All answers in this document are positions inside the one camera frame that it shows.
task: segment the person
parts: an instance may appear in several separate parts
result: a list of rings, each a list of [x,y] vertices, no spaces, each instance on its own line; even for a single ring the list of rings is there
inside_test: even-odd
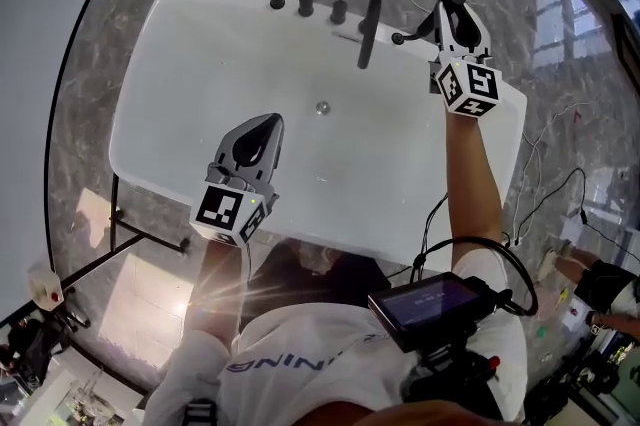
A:
[[[447,113],[446,149],[453,237],[500,242],[500,196],[477,120]],[[403,353],[366,308],[367,292],[389,287],[375,261],[343,255],[319,277],[306,274],[294,258],[295,243],[275,247],[243,296],[237,249],[209,244],[182,341],[149,398],[144,425],[180,425],[187,404],[201,399],[215,403],[220,425],[505,424],[455,399],[403,403],[403,383],[418,356]],[[481,246],[454,245],[452,267],[496,291],[507,286],[501,258]],[[231,278],[224,288],[216,283]],[[489,396],[503,420],[513,421],[527,385],[520,320],[497,311],[479,323],[467,348],[499,357],[496,375],[487,382]]]
[[[7,335],[9,344],[0,345],[0,368],[10,375],[14,374],[20,358],[27,352],[41,327],[42,322],[37,319],[23,319],[16,323]]]
[[[600,260],[569,241],[559,251],[547,250],[537,280],[543,280],[554,269],[577,284],[575,295],[595,312],[588,316],[590,324],[613,328],[640,341],[636,275]]]

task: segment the sink basin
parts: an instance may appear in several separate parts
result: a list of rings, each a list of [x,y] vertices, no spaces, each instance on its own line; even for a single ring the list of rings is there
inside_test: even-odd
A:
[[[280,199],[261,228],[410,264],[446,191],[444,106],[429,93],[438,49],[422,40],[394,46],[398,30],[379,25],[369,67],[360,70],[362,18],[348,14],[336,27],[330,8],[315,5],[303,18],[297,7],[156,0],[122,86],[111,165],[130,183],[191,205],[222,137],[277,112],[285,134],[271,182]],[[509,85],[501,92],[480,125],[504,201],[526,98]],[[447,237],[445,204],[429,241]],[[448,269],[450,255],[443,249],[426,266]]]

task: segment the gray marble floor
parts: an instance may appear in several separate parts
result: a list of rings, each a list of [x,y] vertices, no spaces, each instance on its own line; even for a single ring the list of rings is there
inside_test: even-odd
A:
[[[55,114],[49,172],[53,253],[63,277],[107,250],[110,126],[128,58],[152,1],[92,0],[71,51]],[[364,1],[346,1],[364,13]],[[428,9],[435,1],[416,0]],[[522,142],[504,210],[505,230],[513,235],[521,188],[518,222],[532,209],[538,172],[539,201],[579,165],[589,178],[585,205],[590,222],[621,240],[619,224],[635,226],[638,220],[640,106],[613,52],[609,12],[618,7],[610,0],[469,2],[490,27],[495,65],[528,97],[525,134],[531,141],[541,136],[539,158],[530,157],[531,147]],[[385,0],[384,5],[381,20],[391,26],[411,31],[424,17],[408,0]],[[570,224],[581,194],[580,179],[574,177],[535,215],[530,230],[523,227],[527,234],[516,252],[530,271],[548,240]],[[179,340],[204,243],[193,235],[185,207],[125,183],[120,197],[132,223],[175,242],[192,238],[185,257],[142,242],[77,286],[93,320],[90,330],[78,334],[79,341],[149,388]],[[616,256],[617,248],[595,233],[574,231],[579,246],[606,260]],[[254,257],[264,258],[276,241],[260,233]],[[319,251],[307,250],[309,264],[321,266],[318,257]],[[515,276],[512,283],[524,298]],[[551,297],[546,300],[551,305],[539,317],[523,321],[532,382],[553,369],[575,341],[576,334],[559,321],[567,302],[556,308],[554,297],[564,287],[557,276],[545,282],[541,294]],[[544,336],[540,327],[546,328]]]

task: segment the person's hand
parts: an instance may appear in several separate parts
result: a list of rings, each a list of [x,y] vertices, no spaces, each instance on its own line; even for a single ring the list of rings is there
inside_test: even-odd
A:
[[[617,330],[623,334],[629,334],[640,341],[640,319],[628,314],[598,314],[593,313],[590,325],[598,325],[601,328]]]
[[[593,325],[597,325],[598,324],[598,313],[594,310],[590,311],[587,313],[587,316],[584,318],[584,322],[588,325],[588,326],[593,326]]]

